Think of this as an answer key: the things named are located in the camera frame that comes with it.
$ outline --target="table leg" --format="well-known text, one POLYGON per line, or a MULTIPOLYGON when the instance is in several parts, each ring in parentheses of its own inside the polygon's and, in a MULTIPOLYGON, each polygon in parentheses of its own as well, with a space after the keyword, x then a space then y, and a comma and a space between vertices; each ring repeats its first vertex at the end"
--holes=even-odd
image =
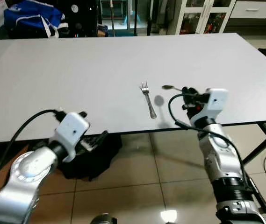
MULTIPOLYGON (((266 134, 266 124, 265 123, 258 123, 258 125, 262 129, 262 131, 266 134)), ((251 160, 253 160, 265 148, 266 148, 266 139, 259 146, 257 146, 256 149, 254 149, 248 156, 246 156, 245 159, 243 159, 244 165, 246 165, 251 160)))

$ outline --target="tiled floor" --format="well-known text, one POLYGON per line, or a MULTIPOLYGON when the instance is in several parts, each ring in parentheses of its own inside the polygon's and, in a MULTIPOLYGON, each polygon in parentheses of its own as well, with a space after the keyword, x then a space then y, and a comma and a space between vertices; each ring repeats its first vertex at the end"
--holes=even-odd
MULTIPOLYGON (((247 37, 266 48, 266 38, 247 37)), ((264 138, 257 125, 225 127, 245 157, 264 138)), ((177 223, 219 223, 196 132, 171 131, 122 136, 123 148, 110 169, 93 182, 51 175, 41 188, 32 224, 88 224, 109 212, 120 224, 164 223, 160 212, 177 210, 177 223)), ((266 176, 259 155, 245 168, 266 199, 266 176)))

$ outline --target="table surface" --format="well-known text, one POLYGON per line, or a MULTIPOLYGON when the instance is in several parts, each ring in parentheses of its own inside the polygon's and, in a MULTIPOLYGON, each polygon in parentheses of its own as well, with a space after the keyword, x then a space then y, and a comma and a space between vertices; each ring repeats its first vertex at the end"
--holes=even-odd
MULTIPOLYGON (((0 141, 34 113, 62 107, 86 111, 87 134, 175 128, 167 109, 175 90, 225 88, 217 122, 266 121, 266 57, 237 34, 0 41, 0 141), (157 118, 139 89, 147 81, 157 118)), ((182 100, 177 118, 188 122, 182 100)), ((43 115, 19 140, 48 138, 58 122, 43 115)))

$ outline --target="metal fork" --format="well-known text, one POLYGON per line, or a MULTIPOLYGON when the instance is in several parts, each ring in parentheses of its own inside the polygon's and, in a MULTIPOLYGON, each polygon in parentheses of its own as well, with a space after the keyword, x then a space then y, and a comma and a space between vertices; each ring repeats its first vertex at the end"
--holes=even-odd
POLYGON ((151 114, 151 118, 155 119, 157 117, 152 105, 151 105, 151 100, 150 97, 148 96, 148 93, 150 92, 147 86, 147 82, 145 83, 141 83, 140 89, 142 90, 142 93, 145 95, 145 99, 147 101, 148 107, 150 109, 150 114, 151 114))

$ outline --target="cabinet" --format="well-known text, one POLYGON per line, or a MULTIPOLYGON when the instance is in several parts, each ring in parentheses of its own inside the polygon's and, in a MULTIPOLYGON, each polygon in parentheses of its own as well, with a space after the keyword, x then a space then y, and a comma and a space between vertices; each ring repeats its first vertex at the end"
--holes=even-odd
POLYGON ((167 34, 222 33, 236 0, 178 0, 167 34))

